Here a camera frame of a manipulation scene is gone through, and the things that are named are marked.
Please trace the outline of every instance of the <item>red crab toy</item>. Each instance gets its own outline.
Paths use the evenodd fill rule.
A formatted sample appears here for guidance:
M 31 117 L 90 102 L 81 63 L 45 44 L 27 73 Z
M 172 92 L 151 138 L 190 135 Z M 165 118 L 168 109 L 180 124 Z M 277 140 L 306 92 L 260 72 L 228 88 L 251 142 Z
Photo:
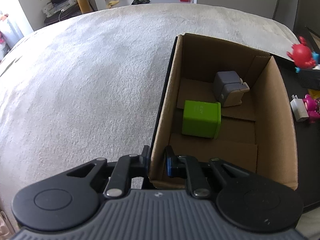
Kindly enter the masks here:
M 311 49 L 309 49 L 306 40 L 302 36 L 299 37 L 299 40 L 301 44 L 293 44 L 292 53 L 287 51 L 287 55 L 293 59 L 298 68 L 314 68 L 316 61 L 312 57 Z

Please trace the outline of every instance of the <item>pink toy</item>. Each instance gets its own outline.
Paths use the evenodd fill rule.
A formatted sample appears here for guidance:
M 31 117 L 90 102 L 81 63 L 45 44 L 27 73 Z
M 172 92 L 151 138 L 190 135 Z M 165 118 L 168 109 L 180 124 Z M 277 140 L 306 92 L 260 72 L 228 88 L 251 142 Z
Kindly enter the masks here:
M 299 68 L 314 68 L 316 61 L 312 57 L 311 49 L 307 46 L 306 40 L 299 37 L 301 44 L 292 45 L 292 53 L 287 51 L 287 55 L 293 59 L 294 64 Z
M 306 94 L 305 98 L 303 98 L 303 103 L 306 107 L 306 110 L 309 115 L 310 123 L 314 123 L 317 119 L 320 119 L 319 107 L 320 101 L 318 99 L 312 99 L 309 94 Z

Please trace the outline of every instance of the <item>bed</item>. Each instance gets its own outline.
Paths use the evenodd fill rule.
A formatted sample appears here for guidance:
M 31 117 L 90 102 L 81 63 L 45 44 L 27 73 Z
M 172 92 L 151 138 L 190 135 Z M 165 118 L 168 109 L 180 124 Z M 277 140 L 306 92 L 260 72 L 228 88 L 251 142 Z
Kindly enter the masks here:
M 10 203 L 22 187 L 150 144 L 171 48 L 185 32 L 281 57 L 298 42 L 286 26 L 241 11 L 148 4 L 59 22 L 10 51 L 0 64 L 0 208 L 15 229 Z

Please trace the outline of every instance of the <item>silver screw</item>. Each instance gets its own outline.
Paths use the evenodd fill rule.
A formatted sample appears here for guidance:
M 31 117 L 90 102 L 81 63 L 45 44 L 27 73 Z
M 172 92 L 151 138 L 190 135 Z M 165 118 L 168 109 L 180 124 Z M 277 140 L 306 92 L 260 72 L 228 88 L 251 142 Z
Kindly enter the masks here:
M 209 196 L 210 191 L 206 188 L 197 188 L 194 192 L 193 195 L 196 197 L 207 197 Z
M 109 197 L 119 197 L 122 195 L 122 190 L 119 188 L 111 188 L 107 190 L 106 194 Z

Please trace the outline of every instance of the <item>green plastic container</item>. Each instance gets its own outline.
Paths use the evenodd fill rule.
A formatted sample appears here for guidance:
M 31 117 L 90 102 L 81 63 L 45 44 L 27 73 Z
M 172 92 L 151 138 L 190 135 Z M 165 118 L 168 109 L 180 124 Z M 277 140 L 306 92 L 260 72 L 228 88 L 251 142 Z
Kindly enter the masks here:
M 221 124 L 221 105 L 186 100 L 182 134 L 216 139 Z

